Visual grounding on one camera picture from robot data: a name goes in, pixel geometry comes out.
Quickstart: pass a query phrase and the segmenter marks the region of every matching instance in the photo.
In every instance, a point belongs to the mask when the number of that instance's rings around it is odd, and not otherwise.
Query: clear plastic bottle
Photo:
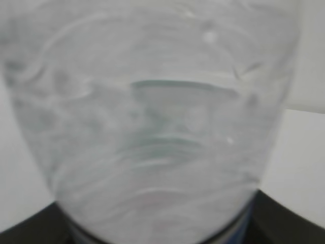
[[[248,209],[293,74],[297,1],[12,3],[3,75],[74,223],[115,244],[192,244]]]

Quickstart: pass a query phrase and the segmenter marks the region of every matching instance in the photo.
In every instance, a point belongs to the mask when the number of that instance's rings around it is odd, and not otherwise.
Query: dark surface
[[[296,216],[264,193],[257,195],[244,244],[324,244],[325,230]],[[0,234],[0,244],[74,244],[53,204]]]

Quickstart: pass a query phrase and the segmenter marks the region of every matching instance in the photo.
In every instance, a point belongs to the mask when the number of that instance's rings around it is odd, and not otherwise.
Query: water
[[[2,30],[22,132],[89,233],[197,243],[252,200],[292,73],[290,16],[240,1],[58,0]]]

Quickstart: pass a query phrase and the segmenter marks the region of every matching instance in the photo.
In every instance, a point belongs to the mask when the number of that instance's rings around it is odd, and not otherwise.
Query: white wall
[[[288,106],[325,113],[325,1],[304,0],[302,14],[297,75]]]

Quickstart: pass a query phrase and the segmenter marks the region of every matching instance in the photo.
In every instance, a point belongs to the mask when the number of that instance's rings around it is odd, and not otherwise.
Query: blue label
[[[245,236],[245,232],[247,229],[248,222],[249,222],[249,218],[246,218],[243,225],[238,229],[236,234],[234,234],[232,236],[232,238],[226,244],[242,244],[244,236]]]

